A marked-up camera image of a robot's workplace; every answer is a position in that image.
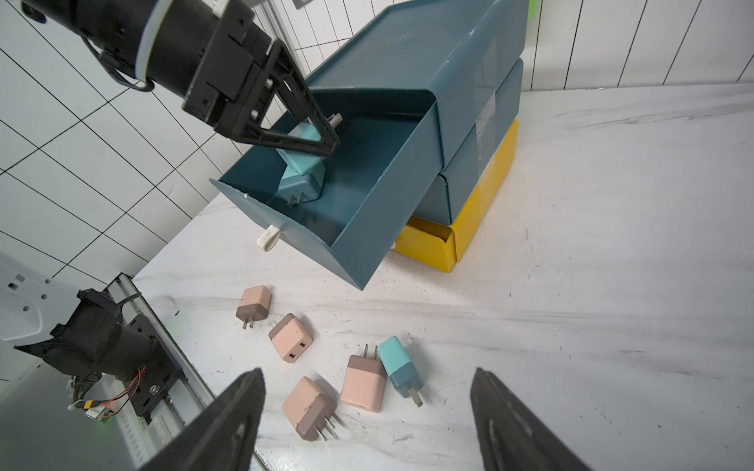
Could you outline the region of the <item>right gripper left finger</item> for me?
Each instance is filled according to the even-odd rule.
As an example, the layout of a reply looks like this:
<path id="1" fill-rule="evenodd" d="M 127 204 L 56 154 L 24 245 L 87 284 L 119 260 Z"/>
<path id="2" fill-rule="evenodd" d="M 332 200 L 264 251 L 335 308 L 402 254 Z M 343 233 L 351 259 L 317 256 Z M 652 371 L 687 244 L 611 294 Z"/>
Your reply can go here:
<path id="1" fill-rule="evenodd" d="M 241 374 L 143 470 L 249 470 L 266 398 L 264 375 Z"/>

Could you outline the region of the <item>teal drawer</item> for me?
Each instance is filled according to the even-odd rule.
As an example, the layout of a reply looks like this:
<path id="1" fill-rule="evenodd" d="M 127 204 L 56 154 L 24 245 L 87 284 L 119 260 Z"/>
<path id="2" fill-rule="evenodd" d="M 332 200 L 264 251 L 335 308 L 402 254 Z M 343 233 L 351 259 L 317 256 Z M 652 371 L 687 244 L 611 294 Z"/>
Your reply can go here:
<path id="1" fill-rule="evenodd" d="M 428 90 L 321 89 L 326 115 L 344 121 L 325 159 L 318 199 L 278 194 L 285 163 L 251 147 L 214 186 L 249 219 L 359 290 L 366 287 L 442 167 L 436 99 Z"/>

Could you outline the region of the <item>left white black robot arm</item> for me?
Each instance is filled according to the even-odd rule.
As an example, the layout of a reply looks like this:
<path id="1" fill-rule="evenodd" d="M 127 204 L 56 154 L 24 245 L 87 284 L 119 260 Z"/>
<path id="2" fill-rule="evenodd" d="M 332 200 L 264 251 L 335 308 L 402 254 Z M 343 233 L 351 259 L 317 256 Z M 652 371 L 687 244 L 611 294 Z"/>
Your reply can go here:
<path id="1" fill-rule="evenodd" d="M 340 144 L 281 39 L 251 1 L 25 1 L 37 23 L 78 35 L 108 75 L 137 91 L 163 86 L 186 113 L 251 145 L 331 156 Z"/>

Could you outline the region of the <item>teal drawer cabinet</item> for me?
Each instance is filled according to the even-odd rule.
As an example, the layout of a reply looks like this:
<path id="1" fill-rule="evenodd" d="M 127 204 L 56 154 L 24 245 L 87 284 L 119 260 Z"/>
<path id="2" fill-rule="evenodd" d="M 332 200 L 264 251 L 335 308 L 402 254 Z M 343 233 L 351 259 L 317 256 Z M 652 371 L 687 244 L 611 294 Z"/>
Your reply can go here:
<path id="1" fill-rule="evenodd" d="M 408 1 L 387 7 L 308 78 L 311 88 L 423 90 L 437 105 L 443 169 L 415 217 L 449 226 L 474 184 L 470 134 L 520 85 L 525 1 Z"/>

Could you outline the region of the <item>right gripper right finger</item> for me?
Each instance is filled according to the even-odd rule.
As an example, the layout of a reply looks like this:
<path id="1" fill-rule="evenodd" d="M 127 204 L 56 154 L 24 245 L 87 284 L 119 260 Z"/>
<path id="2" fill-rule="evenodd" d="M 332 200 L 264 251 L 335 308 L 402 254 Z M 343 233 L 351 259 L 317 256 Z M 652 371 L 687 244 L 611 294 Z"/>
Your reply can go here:
<path id="1" fill-rule="evenodd" d="M 470 401 L 486 470 L 587 470 L 498 377 L 478 368 Z"/>

